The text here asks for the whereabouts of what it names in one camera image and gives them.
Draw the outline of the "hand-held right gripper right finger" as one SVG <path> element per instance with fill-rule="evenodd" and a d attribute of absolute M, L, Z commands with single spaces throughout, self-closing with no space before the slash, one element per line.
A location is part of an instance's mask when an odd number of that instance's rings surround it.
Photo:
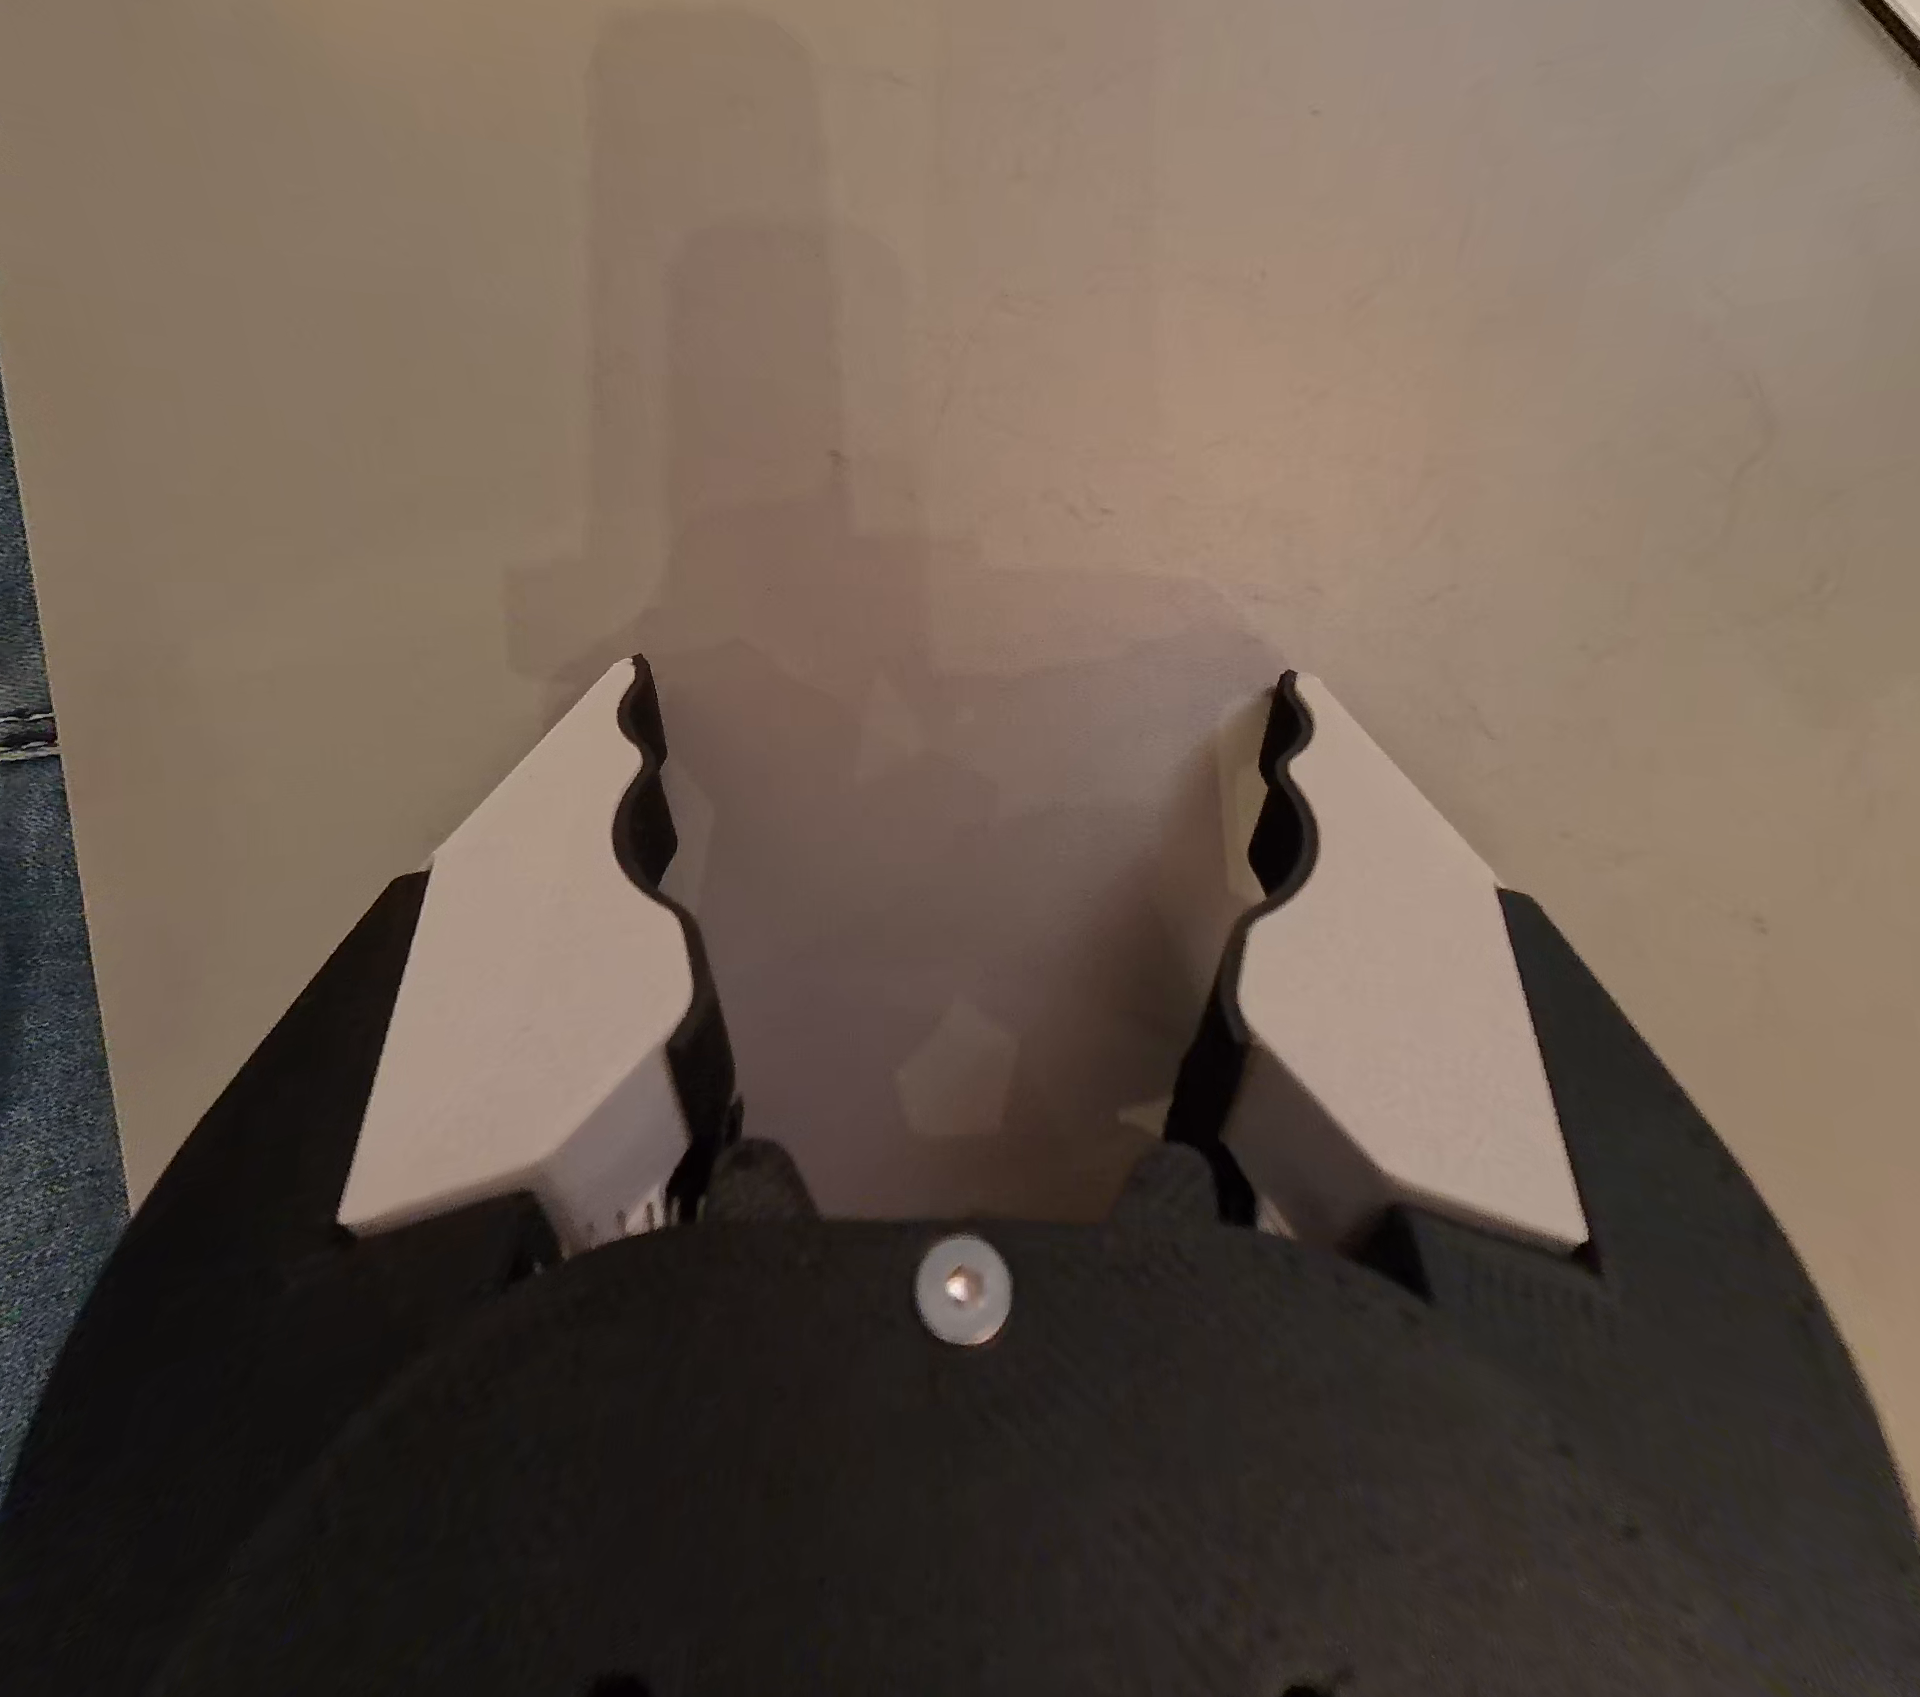
<path fill-rule="evenodd" d="M 1547 1254 L 1592 1242 L 1503 884 L 1323 679 L 1258 752 L 1258 900 L 1227 930 L 1162 1138 L 1227 1221 L 1357 1254 L 1426 1212 Z"/>

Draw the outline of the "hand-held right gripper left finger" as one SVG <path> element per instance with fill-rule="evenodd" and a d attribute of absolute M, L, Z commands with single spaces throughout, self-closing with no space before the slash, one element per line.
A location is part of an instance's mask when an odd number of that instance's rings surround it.
<path fill-rule="evenodd" d="M 340 1199 L 356 1237 L 528 1194 L 559 1246 L 692 1225 L 741 1131 L 658 683 L 616 659 L 434 850 Z"/>

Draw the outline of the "person's jeans leg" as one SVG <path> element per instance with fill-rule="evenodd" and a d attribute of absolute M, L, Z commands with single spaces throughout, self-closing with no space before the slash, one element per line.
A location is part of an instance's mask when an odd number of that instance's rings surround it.
<path fill-rule="evenodd" d="M 3 432 L 3 1482 L 128 1218 L 13 435 Z"/>

